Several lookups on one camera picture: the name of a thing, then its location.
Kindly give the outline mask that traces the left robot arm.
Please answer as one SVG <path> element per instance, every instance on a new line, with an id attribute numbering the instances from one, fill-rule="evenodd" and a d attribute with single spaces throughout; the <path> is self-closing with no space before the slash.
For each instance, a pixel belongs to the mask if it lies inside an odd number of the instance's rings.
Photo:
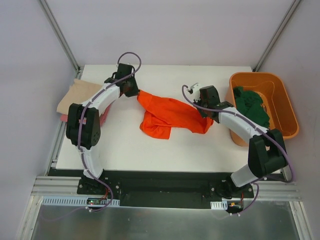
<path id="1" fill-rule="evenodd" d="M 117 71 L 104 81 L 102 87 L 88 100 L 72 103 L 68 109 L 66 137 L 80 155 L 83 175 L 91 179 L 88 188 L 99 195 L 105 191 L 106 183 L 100 179 L 103 173 L 97 144 L 101 137 L 101 115 L 122 95 L 138 96 L 134 66 L 119 63 Z"/>

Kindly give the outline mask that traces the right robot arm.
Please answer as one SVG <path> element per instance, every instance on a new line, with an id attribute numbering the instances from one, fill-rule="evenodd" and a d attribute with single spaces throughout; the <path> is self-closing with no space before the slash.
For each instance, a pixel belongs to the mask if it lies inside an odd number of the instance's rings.
<path id="1" fill-rule="evenodd" d="M 243 186 L 290 166 L 283 135 L 278 129 L 268 129 L 249 120 L 230 102 L 221 101 L 213 85 L 201 87 L 195 83 L 184 86 L 182 93 L 185 91 L 191 96 L 188 102 L 202 117 L 224 125 L 248 144 L 247 164 L 233 172 L 225 184 L 228 196 L 237 197 Z"/>

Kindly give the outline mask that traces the orange t-shirt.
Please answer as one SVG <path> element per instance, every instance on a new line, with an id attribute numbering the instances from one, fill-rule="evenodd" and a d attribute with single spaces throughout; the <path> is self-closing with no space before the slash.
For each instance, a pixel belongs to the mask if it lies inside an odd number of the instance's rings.
<path id="1" fill-rule="evenodd" d="M 205 134 L 214 124 L 212 119 L 203 118 L 191 105 L 174 98 L 159 97 L 141 90 L 137 101 L 145 110 L 139 128 L 155 139 L 168 140 L 173 128 Z"/>

